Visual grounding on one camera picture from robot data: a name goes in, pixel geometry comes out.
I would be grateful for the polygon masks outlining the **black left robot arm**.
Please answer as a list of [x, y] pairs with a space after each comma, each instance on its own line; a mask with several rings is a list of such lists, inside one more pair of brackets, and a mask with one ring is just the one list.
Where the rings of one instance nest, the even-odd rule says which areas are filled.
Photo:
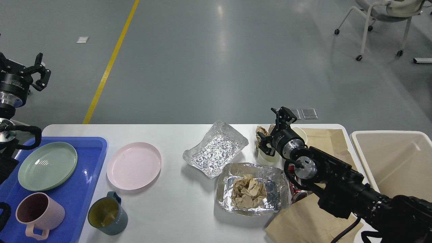
[[[30, 88], [42, 91], [47, 87], [51, 71], [42, 62], [43, 54], [37, 54], [34, 65], [25, 66], [0, 54], [0, 182], [4, 183], [18, 165], [13, 157], [16, 150], [32, 150], [42, 141], [42, 130], [37, 126], [18, 125], [12, 121], [16, 109], [26, 104]], [[34, 136], [31, 145], [20, 144], [19, 131]]]

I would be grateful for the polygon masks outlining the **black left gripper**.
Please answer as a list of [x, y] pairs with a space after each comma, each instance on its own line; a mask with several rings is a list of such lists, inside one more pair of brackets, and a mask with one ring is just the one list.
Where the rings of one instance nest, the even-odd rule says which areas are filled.
[[[39, 92], [47, 87], [52, 72], [42, 64], [42, 57], [42, 53], [37, 54], [34, 65], [23, 68], [18, 76], [15, 75], [17, 63], [0, 52], [0, 69], [3, 72], [0, 74], [0, 103], [22, 107], [27, 102], [30, 85]], [[33, 83], [31, 76], [36, 73], [40, 74], [40, 78]]]

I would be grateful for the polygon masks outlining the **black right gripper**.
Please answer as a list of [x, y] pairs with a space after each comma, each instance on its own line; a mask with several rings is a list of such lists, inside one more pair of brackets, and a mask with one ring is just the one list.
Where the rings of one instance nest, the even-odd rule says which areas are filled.
[[304, 156], [304, 140], [290, 128], [297, 121], [297, 116], [288, 108], [271, 108], [276, 115], [275, 126], [269, 136], [258, 133], [261, 137], [259, 149], [274, 156], [277, 152], [284, 159], [298, 159]]

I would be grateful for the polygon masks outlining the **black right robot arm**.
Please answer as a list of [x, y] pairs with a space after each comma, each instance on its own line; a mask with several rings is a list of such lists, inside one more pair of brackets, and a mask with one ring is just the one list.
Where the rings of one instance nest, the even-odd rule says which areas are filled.
[[308, 146], [291, 128], [297, 116], [288, 108], [272, 109], [275, 127], [269, 135], [258, 132], [259, 150], [268, 156], [278, 153], [284, 160], [284, 173], [295, 187], [318, 196], [321, 209], [334, 217], [357, 219], [335, 239], [350, 232], [363, 219], [375, 231], [361, 232], [361, 239], [381, 238], [382, 243], [430, 243], [431, 203], [413, 196], [387, 197], [368, 183], [352, 166], [318, 148]]

